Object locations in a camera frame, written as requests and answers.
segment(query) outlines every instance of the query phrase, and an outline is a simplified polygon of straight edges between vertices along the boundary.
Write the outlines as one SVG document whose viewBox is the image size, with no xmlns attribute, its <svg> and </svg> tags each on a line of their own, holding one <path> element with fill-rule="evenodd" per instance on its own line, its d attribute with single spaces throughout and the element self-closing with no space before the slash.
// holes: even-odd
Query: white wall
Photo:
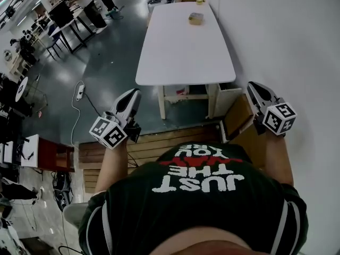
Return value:
<svg viewBox="0 0 340 255">
<path fill-rule="evenodd" d="M 296 109 L 286 141 L 308 207 L 302 252 L 340 248 L 340 0 L 208 0 L 237 81 L 272 88 Z"/>
<path fill-rule="evenodd" d="M 23 30 L 32 30 L 31 26 L 34 24 L 34 20 L 37 19 L 37 14 L 35 13 L 35 11 L 31 11 L 30 13 L 27 14 L 27 17 L 25 18 L 25 20 L 23 20 L 23 22 L 17 26 L 13 26 L 11 28 L 11 33 L 16 37 L 16 38 L 21 38 L 23 36 L 22 31 Z"/>
</svg>

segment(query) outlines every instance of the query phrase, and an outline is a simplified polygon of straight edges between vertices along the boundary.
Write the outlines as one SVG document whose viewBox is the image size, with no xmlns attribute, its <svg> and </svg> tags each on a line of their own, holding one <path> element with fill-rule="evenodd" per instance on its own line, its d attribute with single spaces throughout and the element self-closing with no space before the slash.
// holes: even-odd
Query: power strip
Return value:
<svg viewBox="0 0 340 255">
<path fill-rule="evenodd" d="M 76 96 L 76 100 L 79 101 L 80 99 L 82 99 L 83 97 L 83 93 L 84 93 L 84 89 L 85 89 L 85 85 L 80 85 L 79 89 L 78 89 L 78 94 Z"/>
</svg>

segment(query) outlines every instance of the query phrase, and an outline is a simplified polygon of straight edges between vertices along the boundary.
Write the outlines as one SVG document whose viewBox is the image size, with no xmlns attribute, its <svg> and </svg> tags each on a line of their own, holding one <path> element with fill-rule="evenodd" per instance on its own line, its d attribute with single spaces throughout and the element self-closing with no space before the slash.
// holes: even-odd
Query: white box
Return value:
<svg viewBox="0 0 340 255">
<path fill-rule="evenodd" d="M 89 132 L 98 142 L 109 149 L 114 149 L 127 137 L 118 123 L 100 116 L 96 119 Z"/>
<path fill-rule="evenodd" d="M 288 103 L 281 103 L 267 107 L 263 125 L 276 135 L 281 135 L 292 128 L 297 114 Z"/>
</svg>

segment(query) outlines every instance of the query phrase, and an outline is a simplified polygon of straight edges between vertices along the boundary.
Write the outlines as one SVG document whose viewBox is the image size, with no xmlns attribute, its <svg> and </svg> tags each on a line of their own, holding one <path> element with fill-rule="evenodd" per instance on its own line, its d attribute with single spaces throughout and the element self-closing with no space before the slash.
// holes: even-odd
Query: black bag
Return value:
<svg viewBox="0 0 340 255">
<path fill-rule="evenodd" d="M 52 177 L 54 198 L 58 204 L 59 209 L 63 211 L 67 205 L 71 204 L 73 199 L 73 193 L 71 189 L 71 176 L 67 172 L 55 172 Z"/>
</svg>

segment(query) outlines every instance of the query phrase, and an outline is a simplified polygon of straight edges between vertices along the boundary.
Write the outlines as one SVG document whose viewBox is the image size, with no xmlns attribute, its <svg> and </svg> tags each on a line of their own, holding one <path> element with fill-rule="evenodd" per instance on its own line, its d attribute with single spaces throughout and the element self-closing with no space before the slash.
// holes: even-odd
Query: white cable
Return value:
<svg viewBox="0 0 340 255">
<path fill-rule="evenodd" d="M 73 145 L 73 147 L 74 147 L 74 148 L 77 148 L 78 150 L 79 150 L 79 148 L 76 147 L 76 146 L 73 144 L 72 140 L 73 140 L 73 132 L 74 132 L 74 128 L 75 128 L 75 126 L 77 125 L 77 123 L 78 123 L 78 121 L 79 121 L 79 118 L 80 118 L 80 114 L 81 114 L 80 109 L 76 108 L 76 107 L 73 105 L 73 100 L 74 100 L 74 96 L 75 96 L 75 91 L 76 91 L 77 86 L 78 86 L 79 83 L 83 83 L 83 85 L 84 85 L 84 87 L 85 87 L 85 84 L 84 84 L 84 82 L 83 82 L 82 80 L 78 81 L 78 83 L 77 83 L 77 84 L 75 85 L 75 87 L 74 87 L 74 93 L 73 93 L 72 101 L 71 101 L 71 106 L 72 106 L 72 108 L 76 109 L 76 110 L 79 112 L 78 118 L 76 119 L 76 122 L 75 122 L 75 124 L 74 124 L 74 126 L 73 126 L 73 129 L 72 129 L 72 131 L 71 131 L 71 145 Z"/>
</svg>

